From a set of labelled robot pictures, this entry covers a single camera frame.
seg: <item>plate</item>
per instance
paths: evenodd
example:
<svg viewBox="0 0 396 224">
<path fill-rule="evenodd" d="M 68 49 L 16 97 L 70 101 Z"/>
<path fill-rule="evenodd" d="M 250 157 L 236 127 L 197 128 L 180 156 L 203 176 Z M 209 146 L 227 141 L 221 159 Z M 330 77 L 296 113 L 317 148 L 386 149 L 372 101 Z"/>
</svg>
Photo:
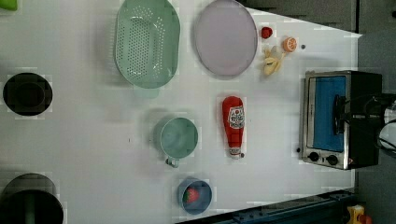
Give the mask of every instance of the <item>plate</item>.
<svg viewBox="0 0 396 224">
<path fill-rule="evenodd" d="M 195 24 L 194 35 L 201 62 L 216 75 L 240 75 L 256 56 L 256 25 L 245 7 L 234 0 L 217 0 L 207 6 Z"/>
</svg>

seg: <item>black pot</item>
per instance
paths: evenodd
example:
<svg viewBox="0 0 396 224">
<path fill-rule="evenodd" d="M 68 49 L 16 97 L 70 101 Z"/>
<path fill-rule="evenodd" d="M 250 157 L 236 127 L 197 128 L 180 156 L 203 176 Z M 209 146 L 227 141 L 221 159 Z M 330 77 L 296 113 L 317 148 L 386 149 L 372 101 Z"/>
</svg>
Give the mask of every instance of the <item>black pot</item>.
<svg viewBox="0 0 396 224">
<path fill-rule="evenodd" d="M 6 105 L 22 116 L 43 113 L 52 102 L 52 87 L 46 79 L 34 73 L 12 77 L 3 89 Z"/>
<path fill-rule="evenodd" d="M 54 196 L 55 185 L 43 175 L 21 175 L 2 195 L 2 223 L 62 224 L 64 210 Z"/>
<path fill-rule="evenodd" d="M 64 210 L 52 194 L 37 189 L 23 190 L 7 199 L 9 224 L 62 224 Z"/>
</svg>

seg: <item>mint green mug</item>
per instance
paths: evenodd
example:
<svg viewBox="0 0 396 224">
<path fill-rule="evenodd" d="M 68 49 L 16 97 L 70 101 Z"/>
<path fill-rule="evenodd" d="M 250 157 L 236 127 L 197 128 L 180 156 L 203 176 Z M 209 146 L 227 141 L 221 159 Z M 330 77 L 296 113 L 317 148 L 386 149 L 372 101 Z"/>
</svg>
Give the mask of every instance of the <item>mint green mug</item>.
<svg viewBox="0 0 396 224">
<path fill-rule="evenodd" d="M 188 157 L 195 150 L 198 131 L 189 119 L 171 119 L 162 126 L 157 141 L 168 156 L 166 164 L 177 168 L 179 160 Z"/>
</svg>

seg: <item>red object in bowl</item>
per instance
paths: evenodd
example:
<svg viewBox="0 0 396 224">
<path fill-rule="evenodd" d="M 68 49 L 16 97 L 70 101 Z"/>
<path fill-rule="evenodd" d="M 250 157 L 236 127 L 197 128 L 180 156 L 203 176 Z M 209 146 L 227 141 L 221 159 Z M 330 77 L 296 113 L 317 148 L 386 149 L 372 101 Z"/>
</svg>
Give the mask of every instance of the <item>red object in bowl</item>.
<svg viewBox="0 0 396 224">
<path fill-rule="evenodd" d="M 193 203 L 198 201 L 199 199 L 199 192 L 193 188 L 187 188 L 186 192 L 183 195 L 183 201 L 185 203 Z"/>
</svg>

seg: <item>table surface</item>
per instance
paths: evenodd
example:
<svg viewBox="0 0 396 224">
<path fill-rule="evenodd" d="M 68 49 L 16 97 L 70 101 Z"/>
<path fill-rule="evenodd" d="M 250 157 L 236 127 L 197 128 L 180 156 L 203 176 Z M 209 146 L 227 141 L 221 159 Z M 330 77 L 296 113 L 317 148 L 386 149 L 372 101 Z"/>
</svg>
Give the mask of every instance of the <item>table surface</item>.
<svg viewBox="0 0 396 224">
<path fill-rule="evenodd" d="M 249 10 L 260 40 L 249 69 L 234 79 L 216 77 L 200 63 L 191 28 L 211 0 L 174 0 L 181 23 L 176 76 L 155 99 L 134 94 L 114 62 L 120 0 L 20 0 L 0 11 L 0 82 L 20 72 L 47 78 L 54 91 L 48 111 L 23 118 L 0 105 L 0 186 L 17 175 L 50 177 L 65 223 L 171 223 L 320 194 L 354 185 L 353 171 L 299 160 L 304 74 L 357 67 L 358 35 L 271 13 Z M 306 49 L 289 54 L 277 74 L 262 74 L 265 45 L 297 37 Z M 246 108 L 240 161 L 228 156 L 220 103 L 228 95 Z M 177 169 L 164 164 L 152 129 L 164 117 L 193 120 L 194 153 Z M 176 199 L 187 176 L 214 190 L 209 209 L 186 214 Z"/>
</svg>

